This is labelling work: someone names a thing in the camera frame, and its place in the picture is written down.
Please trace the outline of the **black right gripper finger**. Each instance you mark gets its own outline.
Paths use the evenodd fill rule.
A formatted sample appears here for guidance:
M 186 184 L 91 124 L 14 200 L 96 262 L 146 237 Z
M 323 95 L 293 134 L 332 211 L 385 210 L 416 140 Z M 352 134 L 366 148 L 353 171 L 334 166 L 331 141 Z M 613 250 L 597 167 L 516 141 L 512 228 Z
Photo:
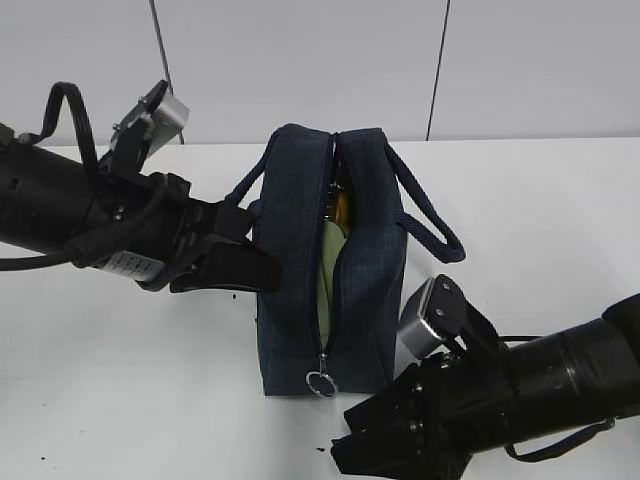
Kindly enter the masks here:
M 460 479 L 470 463 L 417 424 L 353 432 L 334 440 L 330 454 L 343 474 L 386 479 Z
M 425 439 L 425 381 L 417 363 L 410 364 L 391 384 L 346 410 L 345 438 L 381 427 Z

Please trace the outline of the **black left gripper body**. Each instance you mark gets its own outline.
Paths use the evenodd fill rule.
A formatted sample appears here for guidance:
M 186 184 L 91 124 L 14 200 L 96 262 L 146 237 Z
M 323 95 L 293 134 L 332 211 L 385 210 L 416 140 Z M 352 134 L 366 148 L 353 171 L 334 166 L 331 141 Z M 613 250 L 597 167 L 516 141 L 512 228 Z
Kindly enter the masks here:
M 151 186 L 131 192 L 110 220 L 72 237 L 72 264 L 134 280 L 157 292 L 199 268 L 216 239 L 219 203 L 189 196 L 190 184 L 154 173 Z

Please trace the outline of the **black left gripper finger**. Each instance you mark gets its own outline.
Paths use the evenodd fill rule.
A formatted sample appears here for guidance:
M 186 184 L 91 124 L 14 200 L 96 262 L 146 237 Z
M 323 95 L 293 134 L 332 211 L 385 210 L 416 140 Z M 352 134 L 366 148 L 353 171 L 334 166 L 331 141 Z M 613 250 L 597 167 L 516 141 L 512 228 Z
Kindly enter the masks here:
M 248 242 L 248 234 L 255 220 L 254 215 L 229 201 L 220 201 L 214 206 L 216 212 L 212 233 L 231 243 Z
M 274 292 L 282 278 L 280 262 L 251 241 L 216 242 L 191 260 L 170 283 L 172 293 L 219 289 Z

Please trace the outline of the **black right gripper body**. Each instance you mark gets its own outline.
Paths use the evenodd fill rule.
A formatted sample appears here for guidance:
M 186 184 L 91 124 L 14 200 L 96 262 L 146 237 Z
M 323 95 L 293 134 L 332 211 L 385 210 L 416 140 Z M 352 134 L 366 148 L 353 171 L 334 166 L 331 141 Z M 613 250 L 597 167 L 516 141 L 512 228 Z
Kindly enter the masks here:
M 444 358 L 409 366 L 393 384 L 398 479 L 460 479 L 475 454 L 505 445 L 505 351 Z

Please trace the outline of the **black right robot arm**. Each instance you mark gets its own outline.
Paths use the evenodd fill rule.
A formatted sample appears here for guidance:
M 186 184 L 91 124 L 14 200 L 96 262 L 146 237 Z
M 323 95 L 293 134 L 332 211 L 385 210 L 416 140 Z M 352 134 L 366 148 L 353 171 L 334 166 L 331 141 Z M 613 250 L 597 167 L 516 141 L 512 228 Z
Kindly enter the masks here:
M 459 479 L 473 456 L 564 432 L 525 453 L 557 458 L 639 412 L 639 299 L 515 347 L 486 363 L 434 354 L 348 409 L 349 434 L 330 453 L 347 475 Z

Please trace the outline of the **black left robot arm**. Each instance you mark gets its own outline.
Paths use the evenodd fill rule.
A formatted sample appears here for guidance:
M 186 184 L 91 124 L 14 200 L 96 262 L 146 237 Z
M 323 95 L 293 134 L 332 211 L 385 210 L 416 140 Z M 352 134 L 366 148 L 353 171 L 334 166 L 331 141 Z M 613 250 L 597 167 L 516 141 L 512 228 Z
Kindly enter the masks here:
M 190 195 L 172 173 L 144 175 L 129 157 L 99 163 L 113 207 L 98 202 L 82 164 L 1 128 L 1 240 L 31 251 L 1 269 L 72 264 L 126 277 L 142 289 L 274 292 L 280 263 L 248 239 L 254 215 Z

